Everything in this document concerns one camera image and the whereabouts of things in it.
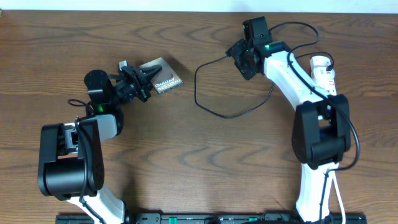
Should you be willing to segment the Galaxy smartphone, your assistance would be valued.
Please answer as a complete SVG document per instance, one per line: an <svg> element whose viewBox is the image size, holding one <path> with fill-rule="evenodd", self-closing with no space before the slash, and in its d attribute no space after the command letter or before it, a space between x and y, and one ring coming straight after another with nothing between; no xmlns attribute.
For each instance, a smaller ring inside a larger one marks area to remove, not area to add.
<svg viewBox="0 0 398 224"><path fill-rule="evenodd" d="M163 94L172 89L178 88L183 85L183 80L178 76L174 69L162 58L159 57L150 62L144 63L139 66L141 70L145 68L160 65L161 70L151 80L154 90L159 94Z"/></svg>

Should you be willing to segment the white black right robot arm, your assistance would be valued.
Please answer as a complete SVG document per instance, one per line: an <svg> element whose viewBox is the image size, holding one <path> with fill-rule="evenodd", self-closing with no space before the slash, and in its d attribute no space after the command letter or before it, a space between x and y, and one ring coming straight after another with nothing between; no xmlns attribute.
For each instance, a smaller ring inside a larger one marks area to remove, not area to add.
<svg viewBox="0 0 398 224"><path fill-rule="evenodd" d="M295 209L301 221L323 223L330 214L331 181L351 145L348 100L320 87L297 63L293 49L272 39L265 17L244 21L243 31L245 38L226 54L245 79L263 74L294 108L292 149L302 165Z"/></svg>

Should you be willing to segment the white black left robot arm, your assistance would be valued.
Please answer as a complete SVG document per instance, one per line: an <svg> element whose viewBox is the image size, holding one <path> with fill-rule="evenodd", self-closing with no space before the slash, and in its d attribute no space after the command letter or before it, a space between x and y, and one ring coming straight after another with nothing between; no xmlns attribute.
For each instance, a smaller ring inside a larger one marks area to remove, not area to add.
<svg viewBox="0 0 398 224"><path fill-rule="evenodd" d="M103 70L85 75L90 101L69 99L68 104L83 107L86 115L41 129L37 181L44 196L80 207L93 223L135 223L126 203L104 183L101 143L121 134L121 105L135 98L146 102L151 80L161 70L161 65L134 68L123 61L116 75Z"/></svg>

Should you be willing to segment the white charger plug adapter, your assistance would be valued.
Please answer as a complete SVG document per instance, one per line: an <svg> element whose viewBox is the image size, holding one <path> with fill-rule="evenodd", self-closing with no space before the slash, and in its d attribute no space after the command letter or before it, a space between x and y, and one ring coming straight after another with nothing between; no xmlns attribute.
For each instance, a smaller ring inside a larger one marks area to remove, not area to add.
<svg viewBox="0 0 398 224"><path fill-rule="evenodd" d="M310 59L310 67L313 70L317 67L328 67L331 65L331 60L328 57L317 55Z"/></svg>

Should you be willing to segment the white power strip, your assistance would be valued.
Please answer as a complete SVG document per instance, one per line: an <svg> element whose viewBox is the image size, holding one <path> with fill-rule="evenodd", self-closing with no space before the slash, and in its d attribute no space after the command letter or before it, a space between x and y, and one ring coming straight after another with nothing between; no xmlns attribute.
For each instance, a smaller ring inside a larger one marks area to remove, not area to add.
<svg viewBox="0 0 398 224"><path fill-rule="evenodd" d="M335 71L332 67L332 64L328 67L317 67L313 70L311 69L311 78L317 85L328 91L331 95L337 95L335 86Z"/></svg>

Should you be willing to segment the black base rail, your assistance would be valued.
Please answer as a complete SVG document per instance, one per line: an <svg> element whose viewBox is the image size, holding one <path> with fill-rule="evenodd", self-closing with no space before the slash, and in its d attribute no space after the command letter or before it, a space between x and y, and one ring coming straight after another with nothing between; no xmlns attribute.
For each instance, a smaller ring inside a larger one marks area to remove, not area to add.
<svg viewBox="0 0 398 224"><path fill-rule="evenodd" d="M343 223L342 215L331 213L322 223ZM250 215L231 215L231 214L207 214L207 215L161 215L159 213L137 213L129 223L137 224L206 224L206 223L311 223L303 222L299 216L292 212L271 211L264 214ZM55 223L94 223L88 215L57 215ZM347 224L366 224L366 215L349 214L346 215Z"/></svg>

